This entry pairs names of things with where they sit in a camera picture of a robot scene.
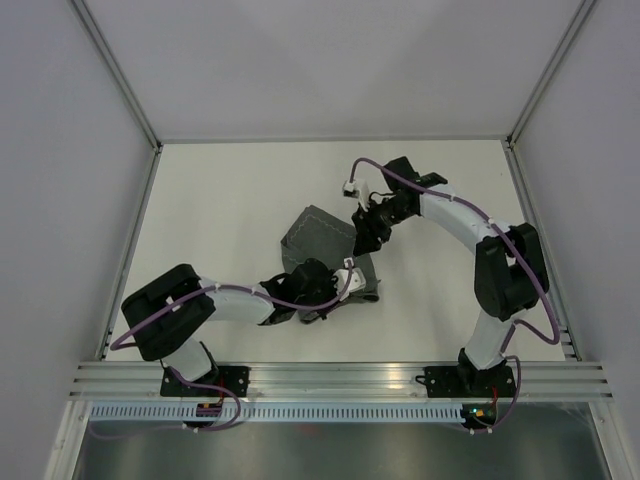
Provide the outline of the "grey cloth napkin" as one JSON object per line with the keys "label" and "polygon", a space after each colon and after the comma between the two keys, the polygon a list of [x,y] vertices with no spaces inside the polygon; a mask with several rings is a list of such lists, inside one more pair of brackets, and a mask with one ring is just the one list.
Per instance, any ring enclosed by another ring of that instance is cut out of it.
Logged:
{"label": "grey cloth napkin", "polygon": [[[280,241],[283,273],[292,272],[309,258],[321,261],[334,271],[343,269],[344,260],[352,256],[355,238],[355,227],[315,205],[307,206]],[[348,304],[376,303],[380,299],[379,279],[371,256],[356,257],[354,268],[364,273],[366,287],[344,301],[329,301],[331,306],[336,305],[335,309]]]}

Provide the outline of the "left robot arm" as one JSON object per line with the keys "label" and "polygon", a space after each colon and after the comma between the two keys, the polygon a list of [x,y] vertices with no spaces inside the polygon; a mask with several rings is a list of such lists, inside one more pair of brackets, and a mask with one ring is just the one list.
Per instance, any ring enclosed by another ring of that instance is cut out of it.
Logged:
{"label": "left robot arm", "polygon": [[209,321],[276,326],[292,317],[323,316],[348,295],[354,261],[329,269],[308,259],[290,273],[254,286],[208,281],[189,264],[180,264],[140,288],[122,305],[128,330],[110,346],[135,348],[143,360],[159,361],[195,395],[218,384],[218,367],[203,342],[194,338]]}

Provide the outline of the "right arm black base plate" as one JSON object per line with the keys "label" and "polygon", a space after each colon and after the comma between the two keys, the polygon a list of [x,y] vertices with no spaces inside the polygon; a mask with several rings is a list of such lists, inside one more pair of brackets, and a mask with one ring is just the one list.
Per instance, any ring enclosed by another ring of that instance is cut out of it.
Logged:
{"label": "right arm black base plate", "polygon": [[427,366],[414,380],[429,398],[512,398],[516,393],[513,370],[500,364],[489,370],[457,366]]}

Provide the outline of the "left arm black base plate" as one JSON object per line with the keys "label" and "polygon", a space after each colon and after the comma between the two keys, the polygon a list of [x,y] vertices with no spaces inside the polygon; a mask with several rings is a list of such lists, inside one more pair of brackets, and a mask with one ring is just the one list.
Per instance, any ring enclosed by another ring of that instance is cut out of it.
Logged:
{"label": "left arm black base plate", "polygon": [[203,377],[192,380],[198,387],[187,385],[180,381],[169,368],[165,368],[160,386],[161,397],[182,398],[219,398],[226,393],[212,390],[211,386],[225,388],[239,398],[245,398],[250,384],[251,369],[241,365],[222,365],[216,372],[210,372]]}

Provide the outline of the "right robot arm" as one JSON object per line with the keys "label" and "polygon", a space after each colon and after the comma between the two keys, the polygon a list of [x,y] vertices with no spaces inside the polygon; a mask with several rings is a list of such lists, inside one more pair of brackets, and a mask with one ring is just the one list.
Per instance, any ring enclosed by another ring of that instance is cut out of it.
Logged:
{"label": "right robot arm", "polygon": [[389,188],[376,202],[366,181],[349,176],[344,196],[357,200],[351,220],[356,230],[353,253],[379,251],[393,226],[421,217],[451,234],[474,256],[473,288],[480,313],[471,336],[458,355],[453,374],[456,386],[478,395],[498,383],[507,371],[503,354],[520,313],[549,304],[549,279],[537,230],[529,223],[499,222],[480,207],[458,196],[447,179],[431,172],[421,175],[400,157],[382,165]]}

